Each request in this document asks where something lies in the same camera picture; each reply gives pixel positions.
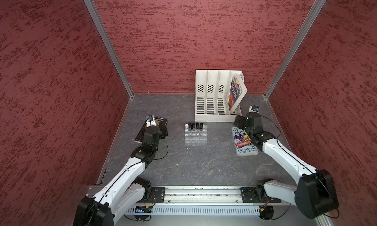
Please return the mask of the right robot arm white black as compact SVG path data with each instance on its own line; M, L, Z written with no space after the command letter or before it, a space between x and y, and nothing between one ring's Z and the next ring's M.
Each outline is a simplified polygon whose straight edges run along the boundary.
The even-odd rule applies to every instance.
M314 219L338 210L339 201L332 175L307 164L287 149L271 132L264 130L258 107L246 116L237 115L234 125L246 132L251 143L272 157L295 181L294 185L273 179L257 182L245 196L254 196L265 205L271 198L294 205L307 218Z

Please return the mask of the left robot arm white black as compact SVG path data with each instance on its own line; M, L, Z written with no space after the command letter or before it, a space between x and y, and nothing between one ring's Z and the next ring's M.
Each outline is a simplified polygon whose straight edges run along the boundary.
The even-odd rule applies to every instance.
M167 136L165 123L149 123L143 141L123 169L93 197L84 197L79 202L73 225L114 226L135 203L148 200L151 182L139 176L155 159L160 140Z

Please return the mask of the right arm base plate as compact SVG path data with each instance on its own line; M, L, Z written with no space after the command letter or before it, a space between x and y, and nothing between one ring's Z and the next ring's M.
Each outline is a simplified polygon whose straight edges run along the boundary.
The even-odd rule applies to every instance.
M241 198L243 203L282 203L280 199L268 197L261 187L241 187Z

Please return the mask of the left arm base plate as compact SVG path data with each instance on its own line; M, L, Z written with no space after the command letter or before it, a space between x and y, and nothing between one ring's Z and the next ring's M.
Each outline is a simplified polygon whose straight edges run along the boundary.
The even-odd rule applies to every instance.
M163 203L165 199L165 187L149 187L137 203Z

